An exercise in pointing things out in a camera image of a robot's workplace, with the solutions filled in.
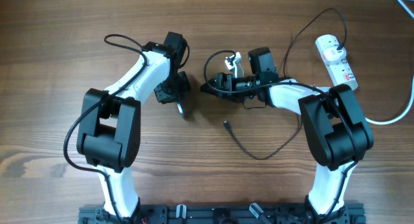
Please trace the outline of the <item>blue Galaxy S25 smartphone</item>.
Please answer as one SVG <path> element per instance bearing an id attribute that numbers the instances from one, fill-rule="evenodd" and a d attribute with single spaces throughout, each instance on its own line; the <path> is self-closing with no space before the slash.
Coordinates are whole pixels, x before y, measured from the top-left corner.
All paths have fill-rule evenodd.
<path id="1" fill-rule="evenodd" d="M 182 118 L 186 118 L 185 110 L 180 102 L 177 102 L 177 108 Z"/>

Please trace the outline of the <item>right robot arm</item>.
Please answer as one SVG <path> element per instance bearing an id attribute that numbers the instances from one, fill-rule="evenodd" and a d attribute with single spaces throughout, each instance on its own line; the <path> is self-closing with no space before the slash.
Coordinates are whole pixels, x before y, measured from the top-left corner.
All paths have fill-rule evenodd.
<path id="1" fill-rule="evenodd" d="M 271 51 L 260 47 L 248 52 L 252 76 L 245 76 L 239 54 L 227 50 L 229 73 L 205 79 L 201 91 L 232 102 L 258 98 L 270 107 L 300 116 L 309 150 L 317 162 L 314 184 L 307 196 L 308 221 L 328 222 L 345 208 L 343 194 L 349 176 L 373 147 L 373 133 L 353 90 L 346 84 L 316 87 L 280 76 Z"/>

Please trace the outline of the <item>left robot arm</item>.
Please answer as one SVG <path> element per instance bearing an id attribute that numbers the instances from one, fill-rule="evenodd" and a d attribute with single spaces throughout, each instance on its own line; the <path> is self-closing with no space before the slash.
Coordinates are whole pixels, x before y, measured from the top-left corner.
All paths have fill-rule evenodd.
<path id="1" fill-rule="evenodd" d="M 183 35 L 168 32 L 162 44 L 139 45 L 140 58 L 126 74 L 104 90 L 85 93 L 76 149 L 100 178 L 105 203 L 80 209 L 80 220 L 97 223 L 138 223 L 140 198 L 130 166 L 140 147 L 141 106 L 150 94 L 161 104 L 180 105 L 190 90 L 181 71 L 190 55 Z"/>

